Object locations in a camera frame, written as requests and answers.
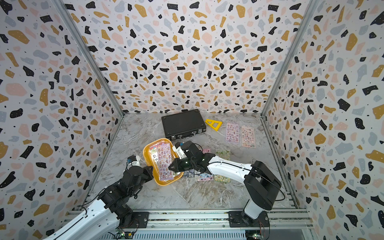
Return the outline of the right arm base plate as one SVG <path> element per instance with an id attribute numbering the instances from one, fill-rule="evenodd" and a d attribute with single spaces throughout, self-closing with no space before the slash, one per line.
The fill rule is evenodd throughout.
<path id="1" fill-rule="evenodd" d="M 231 228 L 258 228 L 269 227 L 269 217 L 266 211 L 262 211 L 257 219 L 252 219 L 243 211 L 229 211 L 229 223 Z"/>

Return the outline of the pale green sticker sheet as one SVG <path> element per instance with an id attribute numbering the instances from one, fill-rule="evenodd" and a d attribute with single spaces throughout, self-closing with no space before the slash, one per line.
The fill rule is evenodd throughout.
<path id="1" fill-rule="evenodd" d="M 158 167 L 158 161 L 159 161 L 158 149 L 159 149 L 159 145 L 158 144 L 155 144 L 155 145 L 153 145 L 153 146 L 151 146 L 149 148 L 150 158 L 151 158 L 151 160 L 153 162 L 153 166 L 154 167 Z"/>

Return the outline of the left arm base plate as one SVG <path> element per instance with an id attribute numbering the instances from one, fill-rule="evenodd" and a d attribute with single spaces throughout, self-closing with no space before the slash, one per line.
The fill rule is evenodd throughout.
<path id="1" fill-rule="evenodd" d="M 148 224 L 149 212 L 133 212 L 120 220 L 119 228 L 145 229 Z"/>

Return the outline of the yellow storage tray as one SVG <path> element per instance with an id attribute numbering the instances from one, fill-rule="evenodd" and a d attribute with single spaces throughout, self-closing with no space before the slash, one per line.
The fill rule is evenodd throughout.
<path id="1" fill-rule="evenodd" d="M 158 139 L 158 140 L 156 140 L 156 141 L 154 141 L 154 142 L 148 144 L 148 145 L 143 149 L 143 156 L 144 156 L 144 159 L 145 159 L 145 161 L 146 161 L 146 164 L 147 164 L 148 166 L 152 166 L 152 167 L 154 168 L 154 169 L 153 169 L 153 176 L 154 176 L 154 180 L 155 180 L 155 182 L 156 182 L 159 186 L 167 186 L 167 185 L 169 185 L 169 184 L 171 184 L 171 183 L 173 183 L 173 182 L 175 182 L 175 181 L 181 179 L 182 176 L 183 176 L 183 172 L 179 172 L 179 173 L 175 173 L 175 172 L 173 172 L 173 173 L 174 173 L 174 179 L 173 179 L 173 180 L 170 180 L 170 181 L 161 181 L 161 180 L 159 179 L 159 169 L 158 169 L 158 167 L 154 167 L 154 166 L 153 166 L 153 162 L 152 162 L 152 160 L 151 160 L 151 158 L 150 158 L 150 154 L 149 154 L 149 148 L 150 148 L 151 146 L 155 145 L 155 144 L 160 145 L 160 144 L 162 144 L 162 143 L 169 143 L 169 144 L 170 144 L 173 161 L 174 161 L 176 158 L 178 158 L 177 154 L 172 150 L 172 147 L 173 147 L 172 142 L 171 142 L 170 140 L 168 140 L 168 139 L 165 139 L 165 138 Z"/>

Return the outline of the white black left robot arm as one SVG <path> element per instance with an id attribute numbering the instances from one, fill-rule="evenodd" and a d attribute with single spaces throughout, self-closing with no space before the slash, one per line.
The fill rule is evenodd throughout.
<path id="1" fill-rule="evenodd" d="M 47 239 L 96 240 L 108 232 L 131 226 L 133 210 L 127 202 L 153 178 L 152 166 L 128 168 L 120 180 L 103 189 L 81 214 Z"/>

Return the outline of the purple pink sticker sheet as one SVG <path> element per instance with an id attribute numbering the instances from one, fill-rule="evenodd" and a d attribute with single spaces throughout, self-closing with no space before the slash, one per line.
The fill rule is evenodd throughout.
<path id="1" fill-rule="evenodd" d="M 158 169 L 159 179 L 161 181 L 170 181 L 174 179 L 174 173 L 169 170 L 173 162 L 171 147 L 169 143 L 162 143 L 158 147 Z"/>

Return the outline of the pink cat sticker sheet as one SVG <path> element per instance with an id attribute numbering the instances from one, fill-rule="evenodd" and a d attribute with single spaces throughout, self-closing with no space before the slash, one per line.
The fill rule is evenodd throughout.
<path id="1" fill-rule="evenodd" d="M 206 154 L 206 153 L 211 153 L 211 150 L 210 149 L 203 149 L 203 154 Z M 197 174 L 197 175 L 195 175 L 195 177 L 196 177 L 198 182 L 206 182 L 206 181 L 213 181 L 214 180 L 214 176 L 207 174 L 207 173 Z"/>

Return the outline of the holographic sticker sheet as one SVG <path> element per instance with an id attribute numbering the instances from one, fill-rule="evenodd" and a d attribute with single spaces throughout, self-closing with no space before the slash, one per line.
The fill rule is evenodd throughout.
<path id="1" fill-rule="evenodd" d="M 195 170 L 188 170 L 183 172 L 182 178 L 194 178 L 195 177 Z"/>

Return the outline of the green animal sticker sheet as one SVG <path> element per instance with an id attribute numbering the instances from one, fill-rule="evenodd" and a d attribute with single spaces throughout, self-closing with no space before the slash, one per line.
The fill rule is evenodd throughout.
<path id="1" fill-rule="evenodd" d="M 230 156 L 231 156 L 231 152 L 228 150 L 217 150 L 216 156 L 218 156 L 222 159 L 225 159 L 225 160 L 229 160 Z M 222 182 L 222 183 L 229 183 L 231 181 L 230 178 L 227 178 L 227 177 L 224 177 L 221 175 L 214 175 L 214 180 L 217 182 Z"/>

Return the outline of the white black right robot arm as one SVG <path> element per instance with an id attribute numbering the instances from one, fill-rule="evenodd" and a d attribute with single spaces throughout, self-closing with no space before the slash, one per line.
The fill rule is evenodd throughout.
<path id="1" fill-rule="evenodd" d="M 262 213 L 270 211 L 281 193 L 281 182 L 271 170 L 260 161 L 242 164 L 225 160 L 212 153 L 203 153 L 191 141 L 176 143 L 173 150 L 178 157 L 170 164 L 175 173 L 193 170 L 200 174 L 220 175 L 243 184 L 250 196 L 241 212 L 241 220 L 234 224 L 251 226 Z"/>

